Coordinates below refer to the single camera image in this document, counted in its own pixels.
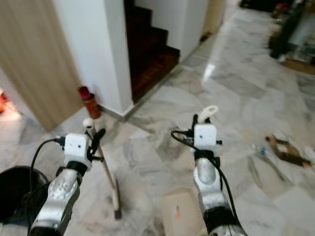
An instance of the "white marble tile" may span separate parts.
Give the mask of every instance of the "white marble tile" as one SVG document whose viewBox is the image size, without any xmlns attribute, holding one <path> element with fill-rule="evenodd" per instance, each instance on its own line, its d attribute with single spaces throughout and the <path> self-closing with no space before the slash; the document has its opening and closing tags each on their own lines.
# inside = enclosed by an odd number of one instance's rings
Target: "white marble tile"
<svg viewBox="0 0 315 236">
<path fill-rule="evenodd" d="M 248 169 L 247 158 L 235 158 L 235 160 L 224 163 L 227 156 L 221 156 L 221 169 L 224 172 L 234 199 L 237 199 L 240 195 L 250 189 L 255 182 Z"/>
<path fill-rule="evenodd" d="M 206 58 L 193 55 L 182 62 L 182 67 L 187 70 L 194 70 L 196 67 L 206 63 L 207 63 Z"/>
<path fill-rule="evenodd" d="M 195 114 L 202 108 L 204 106 L 179 106 L 169 102 L 149 100 L 129 118 L 128 122 L 154 134 L 170 127 L 176 127 L 176 124 L 182 126 L 183 119 L 179 118 L 181 115 L 188 117 L 189 114 Z"/>
<path fill-rule="evenodd" d="M 197 95 L 204 90 L 200 84 L 201 80 L 202 76 L 199 74 L 182 69 L 177 77 L 168 81 L 168 84 L 171 84 L 176 88 L 184 89 L 190 94 Z"/>
<path fill-rule="evenodd" d="M 21 119 L 0 122 L 0 141 L 1 145 L 6 143 L 18 144 L 24 122 Z"/>
<path fill-rule="evenodd" d="M 254 126 L 254 101 L 250 99 L 243 105 L 241 123 L 243 127 L 253 127 Z"/>
<path fill-rule="evenodd" d="M 274 202 L 257 186 L 252 185 L 247 191 L 244 191 L 238 198 L 253 205 L 258 205 L 266 208 L 276 208 Z"/>
<path fill-rule="evenodd" d="M 273 88 L 268 89 L 268 91 L 271 95 L 274 111 L 283 111 L 285 106 L 285 93 Z"/>
<path fill-rule="evenodd" d="M 255 100 L 253 118 L 255 127 L 269 129 L 270 131 L 275 128 L 275 113 L 269 96 Z"/>
<path fill-rule="evenodd" d="M 152 96 L 153 101 L 170 102 L 180 106 L 195 106 L 199 103 L 197 98 L 181 88 L 161 86 Z"/>
<path fill-rule="evenodd" d="M 295 235 L 311 236 L 312 233 L 311 231 L 305 230 L 297 226 L 297 224 L 294 224 L 292 222 L 287 222 L 287 224 L 284 226 L 282 230 L 282 236 L 295 236 Z"/>
<path fill-rule="evenodd" d="M 301 228 L 315 231 L 315 201 L 305 191 L 295 186 L 274 200 L 275 205 Z"/>
<path fill-rule="evenodd" d="M 268 158 L 260 154 L 249 157 L 249 169 L 256 185 L 270 198 L 287 192 L 293 183 Z"/>
<path fill-rule="evenodd" d="M 276 128 L 274 132 L 283 133 L 286 136 L 292 137 L 292 129 L 289 123 L 282 119 L 276 119 Z"/>
<path fill-rule="evenodd" d="M 264 198 L 261 193 L 252 189 L 248 191 L 253 201 L 242 197 L 236 200 L 237 214 L 246 233 L 255 236 L 281 236 L 288 219 L 275 207 L 267 206 L 268 198 Z"/>
<path fill-rule="evenodd" d="M 240 75 L 244 80 L 262 89 L 266 88 L 266 83 L 267 83 L 266 75 L 263 75 L 257 72 L 248 72 L 248 71 L 243 71 L 243 70 L 240 71 Z"/>
<path fill-rule="evenodd" d="M 141 236 L 164 236 L 164 226 L 162 219 L 154 217 Z"/>
<path fill-rule="evenodd" d="M 139 128 L 132 124 L 116 122 L 114 127 L 108 130 L 102 138 L 101 145 L 105 150 L 117 148 L 123 145 L 137 130 L 139 130 Z"/>
<path fill-rule="evenodd" d="M 130 139 L 145 139 L 150 134 L 142 129 L 137 129 L 129 138 Z"/>
<path fill-rule="evenodd" d="M 308 195 L 315 199 L 315 173 L 311 170 L 302 172 L 302 179 L 299 186 L 308 193 Z"/>
<path fill-rule="evenodd" d="M 25 122 L 24 127 L 21 132 L 19 144 L 31 144 L 41 138 L 46 134 L 43 127 L 36 123 Z"/>
<path fill-rule="evenodd" d="M 280 160 L 276 157 L 272 151 L 268 154 L 268 159 L 270 159 L 277 168 L 294 184 L 299 185 L 300 183 L 306 183 L 306 179 L 309 177 L 306 176 L 308 172 L 312 172 L 309 170 L 305 170 L 304 168 L 296 165 L 292 165 L 286 161 Z"/>
<path fill-rule="evenodd" d="M 154 205 L 140 176 L 126 172 L 117 174 L 123 213 L 120 221 L 114 220 L 109 191 L 102 177 L 95 176 L 94 181 L 82 183 L 81 198 L 73 210 L 77 212 L 71 222 L 73 227 L 93 235 L 140 235 L 154 213 Z"/>
<path fill-rule="evenodd" d="M 139 172 L 147 192 L 152 197 L 161 197 L 176 188 L 174 177 L 155 152 L 149 153 L 148 158 L 138 164 L 134 170 Z"/>
<path fill-rule="evenodd" d="M 205 59 L 209 59 L 212 56 L 212 50 L 215 41 L 216 35 L 215 34 L 210 35 L 210 37 L 194 51 L 194 55 Z"/>
</svg>

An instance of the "wooden stair step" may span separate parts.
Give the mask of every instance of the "wooden stair step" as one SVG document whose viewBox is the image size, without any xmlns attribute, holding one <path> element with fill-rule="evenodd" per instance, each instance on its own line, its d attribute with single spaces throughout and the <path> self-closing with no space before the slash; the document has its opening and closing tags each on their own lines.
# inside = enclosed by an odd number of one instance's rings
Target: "wooden stair step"
<svg viewBox="0 0 315 236">
<path fill-rule="evenodd" d="M 165 47 L 166 39 L 167 31 L 157 28 L 151 28 L 147 34 L 129 39 L 129 64 L 132 75 L 137 75 L 145 69 L 148 61 Z"/>
<path fill-rule="evenodd" d="M 128 14 L 133 11 L 135 8 L 135 0 L 124 0 L 125 14 Z"/>
<path fill-rule="evenodd" d="M 147 30 L 151 26 L 152 10 L 135 7 L 134 10 L 126 15 L 127 36 L 133 35 Z"/>
<path fill-rule="evenodd" d="M 137 102 L 178 64 L 179 51 L 170 47 L 152 58 L 147 69 L 131 80 L 133 101 Z"/>
</svg>

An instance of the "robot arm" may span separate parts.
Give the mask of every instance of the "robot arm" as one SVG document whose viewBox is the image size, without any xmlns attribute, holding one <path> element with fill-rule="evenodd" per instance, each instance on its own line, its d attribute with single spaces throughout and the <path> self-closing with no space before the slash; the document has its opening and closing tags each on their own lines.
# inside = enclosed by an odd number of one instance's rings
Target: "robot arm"
<svg viewBox="0 0 315 236">
<path fill-rule="evenodd" d="M 65 137 L 65 169 L 50 183 L 48 197 L 37 215 L 30 236 L 62 236 L 71 219 L 72 208 L 80 195 L 79 185 L 86 170 L 92 167 L 87 157 L 89 137 L 68 134 Z"/>
<path fill-rule="evenodd" d="M 203 220 L 210 236 L 246 236 L 239 223 L 236 212 L 233 211 L 222 192 L 222 178 L 227 180 L 220 170 L 220 158 L 216 156 L 217 129 L 211 124 L 210 117 L 218 111 L 217 106 L 205 108 L 199 115 L 193 116 L 191 129 L 188 131 L 172 131 L 176 140 L 193 149 L 195 169 L 193 172 L 194 184 L 198 190 Z M 174 133 L 184 134 L 187 141 L 180 140 Z"/>
</svg>

